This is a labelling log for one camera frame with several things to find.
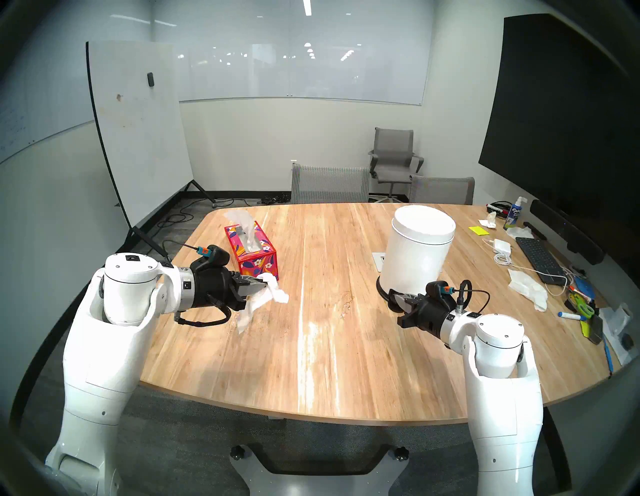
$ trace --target white trash can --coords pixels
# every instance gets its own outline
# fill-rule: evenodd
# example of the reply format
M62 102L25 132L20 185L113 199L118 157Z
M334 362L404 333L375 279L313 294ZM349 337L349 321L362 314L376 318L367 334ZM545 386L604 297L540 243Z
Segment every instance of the white trash can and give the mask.
M380 274L385 293L424 294L427 283L438 280L456 232L446 213L424 205L396 210Z

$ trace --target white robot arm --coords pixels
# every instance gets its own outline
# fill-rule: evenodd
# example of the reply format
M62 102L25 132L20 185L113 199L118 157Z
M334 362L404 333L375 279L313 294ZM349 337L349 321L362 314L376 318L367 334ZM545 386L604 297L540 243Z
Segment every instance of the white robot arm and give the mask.
M229 255L217 246L204 253L188 268L118 253L93 275L67 338L62 428L45 462L77 481L88 495L118 493L118 423L140 380L159 316L175 312L179 323L221 324L231 310L244 308L248 295L266 286L227 270ZM189 308L208 306L218 307L225 318L203 323L180 316Z
M463 357L478 495L532 496L533 456L543 412L531 342L516 319L467 312L451 291L446 281L429 283L426 295L391 290L389 306L406 312L398 318L401 327L426 330ZM514 368L517 377L509 378Z

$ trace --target spray bottle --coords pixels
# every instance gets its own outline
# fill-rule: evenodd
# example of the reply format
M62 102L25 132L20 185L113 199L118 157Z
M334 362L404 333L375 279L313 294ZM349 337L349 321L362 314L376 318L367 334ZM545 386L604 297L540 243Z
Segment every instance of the spray bottle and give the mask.
M518 200L511 206L507 220L504 222L504 228L514 227L520 217L520 211L522 210L522 202L527 203L528 200L524 196L519 196Z

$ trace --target gray mesh chair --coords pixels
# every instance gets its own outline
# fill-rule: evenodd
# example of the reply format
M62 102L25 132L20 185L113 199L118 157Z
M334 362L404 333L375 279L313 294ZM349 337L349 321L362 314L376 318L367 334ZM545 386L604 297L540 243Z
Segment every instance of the gray mesh chair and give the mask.
M474 201L476 180L473 177L411 176L409 201L413 204L471 205Z
M367 203L369 171L351 167L309 167L293 164L291 203Z
M376 137L373 141L373 150L369 152L371 163L369 173L378 180L378 184L391 183L389 193L376 203L389 200L394 201L394 184L411 182L411 174L420 172L424 159L413 153L413 130L401 131L399 129L376 128ZM410 170L413 157L418 159L418 167Z

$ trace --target sticky note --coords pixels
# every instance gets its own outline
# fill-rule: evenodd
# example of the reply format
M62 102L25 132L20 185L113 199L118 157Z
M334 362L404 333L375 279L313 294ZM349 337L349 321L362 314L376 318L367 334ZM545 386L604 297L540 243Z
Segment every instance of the sticky note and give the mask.
M475 232L478 236L484 236L485 234L489 234L487 231L482 229L480 226L470 227L470 230Z
M582 328L582 335L585 337L589 337L591 333L591 328L589 327L589 323L585 321L580 321L580 327Z

